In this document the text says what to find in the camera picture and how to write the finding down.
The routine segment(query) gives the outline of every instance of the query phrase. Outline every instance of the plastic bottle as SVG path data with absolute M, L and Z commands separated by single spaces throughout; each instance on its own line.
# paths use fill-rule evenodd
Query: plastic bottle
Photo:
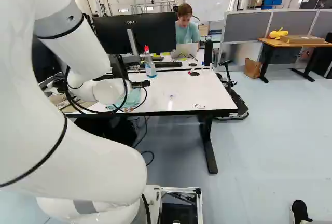
M 147 77 L 154 78 L 157 76 L 156 67 L 152 61 L 152 56 L 150 55 L 149 46 L 144 47 L 144 67 Z

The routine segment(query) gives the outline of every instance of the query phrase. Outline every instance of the white desk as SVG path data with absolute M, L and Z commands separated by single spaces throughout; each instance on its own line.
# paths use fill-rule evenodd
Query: white desk
M 213 70 L 199 69 L 198 72 L 199 76 L 190 76 L 188 71 L 158 72 L 157 77 L 152 79 L 145 73 L 129 74 L 131 81 L 150 80 L 151 85 L 145 88 L 146 101 L 132 112 L 118 111 L 114 115 L 197 115 L 207 166 L 210 173 L 216 174 L 218 167 L 210 140 L 212 119 L 214 116 L 236 113 L 238 109 Z M 106 111 L 105 105 L 101 103 L 96 103 L 89 109 Z M 68 116 L 81 117 L 77 112 Z
M 178 58 L 177 60 L 175 60 L 175 62 L 182 62 L 182 67 L 160 67 L 160 68 L 156 68 L 157 71 L 171 71 L 171 70 L 191 70 L 194 67 L 190 67 L 189 64 L 190 63 L 196 63 L 197 66 L 195 68 L 201 68 L 201 67 L 205 67 L 204 65 L 202 65 L 202 62 L 204 62 L 204 49 L 200 49 L 197 52 L 197 55 L 195 57 L 198 61 L 195 61 L 192 58 L 186 58 L 186 61 L 182 61 L 181 57 Z M 174 58 L 172 58 L 170 55 L 165 55 L 164 59 L 161 62 L 172 62 L 174 61 Z M 135 70 L 134 69 L 129 69 L 128 73 L 133 73 Z

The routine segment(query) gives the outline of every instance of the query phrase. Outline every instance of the shoe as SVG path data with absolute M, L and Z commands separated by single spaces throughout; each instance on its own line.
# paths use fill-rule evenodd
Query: shoe
M 303 222 L 312 222 L 312 219 L 308 216 L 307 206 L 304 201 L 296 200 L 293 202 L 292 207 L 290 209 L 290 220 L 291 224 L 302 224 Z

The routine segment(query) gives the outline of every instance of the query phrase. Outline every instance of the black desk leg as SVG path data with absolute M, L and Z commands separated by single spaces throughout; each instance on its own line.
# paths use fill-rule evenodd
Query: black desk leg
M 200 122 L 199 129 L 203 141 L 207 169 L 210 174 L 218 173 L 218 166 L 214 156 L 213 147 L 210 139 L 212 116 L 198 116 Z
M 315 59 L 314 59 L 314 56 L 315 56 L 315 55 L 316 55 L 316 54 L 315 54 L 315 52 L 314 52 L 314 53 L 312 54 L 311 58 L 309 59 L 308 64 L 307 64 L 306 69 L 305 69 L 304 72 L 301 72 L 301 71 L 299 71 L 299 70 L 297 70 L 297 69 L 295 69 L 295 68 L 291 68 L 291 70 L 294 71 L 296 74 L 302 76 L 303 78 L 307 79 L 308 81 L 314 82 L 315 80 L 314 80 L 312 77 L 309 76 L 309 72 L 310 72 L 310 70 L 311 70 L 311 66 L 312 66 L 312 64 L 313 64 L 313 62 L 314 62 L 314 60 L 315 60 Z
M 264 81 L 265 83 L 269 83 L 268 79 L 265 77 L 265 72 L 270 64 L 271 58 L 272 58 L 272 53 L 273 53 L 274 48 L 270 45 L 263 44 L 263 56 L 264 56 L 264 62 L 263 66 L 261 67 L 260 70 L 260 76 L 259 79 Z

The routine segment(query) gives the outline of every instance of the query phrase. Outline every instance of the gray cubicle panel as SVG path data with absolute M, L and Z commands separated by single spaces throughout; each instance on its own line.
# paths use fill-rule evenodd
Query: gray cubicle panel
M 316 11 L 276 11 L 273 13 L 268 33 L 283 27 L 290 35 L 307 35 L 315 16 Z
M 320 11 L 311 35 L 325 39 L 328 32 L 332 32 L 332 11 Z
M 271 12 L 229 13 L 223 31 L 224 43 L 230 41 L 257 41 L 265 36 Z

